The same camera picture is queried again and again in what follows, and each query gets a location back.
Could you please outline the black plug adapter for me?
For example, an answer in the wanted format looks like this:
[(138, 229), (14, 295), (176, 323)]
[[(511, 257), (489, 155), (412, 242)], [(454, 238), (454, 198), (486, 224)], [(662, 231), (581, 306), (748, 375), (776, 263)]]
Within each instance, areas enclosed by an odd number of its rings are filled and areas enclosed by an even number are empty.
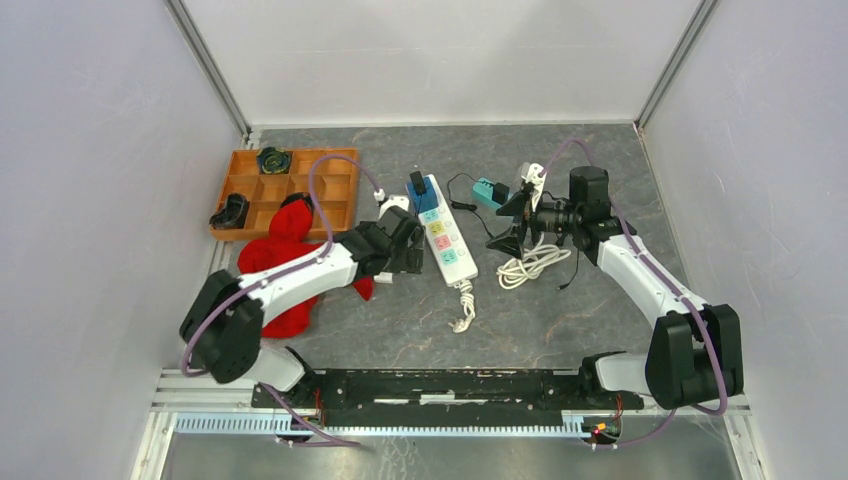
[(492, 186), (491, 199), (497, 205), (503, 205), (509, 200), (510, 188), (503, 183), (495, 183)]

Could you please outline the teal power strip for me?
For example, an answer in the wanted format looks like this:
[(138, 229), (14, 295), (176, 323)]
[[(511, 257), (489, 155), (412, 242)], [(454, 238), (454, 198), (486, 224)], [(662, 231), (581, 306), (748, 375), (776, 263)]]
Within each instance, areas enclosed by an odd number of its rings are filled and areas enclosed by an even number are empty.
[(480, 177), (471, 188), (471, 195), (475, 202), (491, 210), (497, 210), (502, 205), (497, 205), (491, 199), (492, 186), (498, 182)]

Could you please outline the blue cube adapter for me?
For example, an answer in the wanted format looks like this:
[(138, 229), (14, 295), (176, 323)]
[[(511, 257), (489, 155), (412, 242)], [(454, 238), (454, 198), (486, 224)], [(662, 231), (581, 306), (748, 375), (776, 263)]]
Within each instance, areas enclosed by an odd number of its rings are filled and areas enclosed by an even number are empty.
[(435, 191), (435, 187), (433, 186), (430, 176), (423, 177), (423, 184), (425, 186), (425, 191), (423, 194), (418, 194), (412, 181), (406, 183), (406, 189), (410, 197), (410, 205), (416, 215), (437, 209), (439, 206), (438, 194)]

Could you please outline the white power strip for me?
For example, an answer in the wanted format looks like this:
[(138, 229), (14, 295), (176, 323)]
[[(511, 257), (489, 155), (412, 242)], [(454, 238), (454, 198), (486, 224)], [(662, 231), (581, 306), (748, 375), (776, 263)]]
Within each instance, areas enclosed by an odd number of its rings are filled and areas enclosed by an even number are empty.
[(417, 215), (424, 227), (424, 235), (445, 283), (457, 287), (477, 277), (478, 267), (454, 218), (447, 197), (443, 194), (435, 176), (430, 176), (438, 194), (439, 206)]

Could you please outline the black charger plug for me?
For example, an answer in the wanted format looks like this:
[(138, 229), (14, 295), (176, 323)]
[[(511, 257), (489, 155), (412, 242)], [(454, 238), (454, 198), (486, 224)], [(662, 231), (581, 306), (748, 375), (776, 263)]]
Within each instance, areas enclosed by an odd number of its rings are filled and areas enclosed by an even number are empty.
[(427, 186), (420, 171), (414, 171), (410, 175), (410, 185), (416, 196), (423, 196), (427, 192)]

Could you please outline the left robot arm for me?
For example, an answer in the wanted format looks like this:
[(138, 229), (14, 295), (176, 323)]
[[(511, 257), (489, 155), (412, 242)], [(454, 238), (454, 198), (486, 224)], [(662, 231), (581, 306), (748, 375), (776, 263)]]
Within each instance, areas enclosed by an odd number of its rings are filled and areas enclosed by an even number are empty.
[(378, 220), (363, 221), (272, 269), (241, 277), (225, 270), (211, 274), (179, 328), (186, 343), (183, 374), (208, 375), (220, 385), (264, 383), (288, 406), (306, 405), (314, 394), (306, 365), (289, 350), (265, 348), (263, 328), (298, 304), (385, 271), (423, 234), (412, 213), (391, 206)]

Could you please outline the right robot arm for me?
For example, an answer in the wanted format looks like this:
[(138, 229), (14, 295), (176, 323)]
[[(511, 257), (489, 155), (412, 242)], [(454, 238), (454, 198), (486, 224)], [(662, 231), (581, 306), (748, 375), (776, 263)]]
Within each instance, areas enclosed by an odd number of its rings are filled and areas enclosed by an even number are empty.
[(644, 354), (587, 357), (577, 382), (580, 400), (602, 408), (618, 392), (649, 396), (665, 410), (692, 407), (720, 415), (744, 389), (740, 320), (727, 304), (692, 293), (649, 252), (609, 195), (609, 174), (575, 167), (568, 196), (543, 201), (547, 170), (526, 163), (518, 190), (497, 210), (511, 227), (487, 246), (519, 259), (525, 238), (554, 234), (612, 278), (652, 328)]

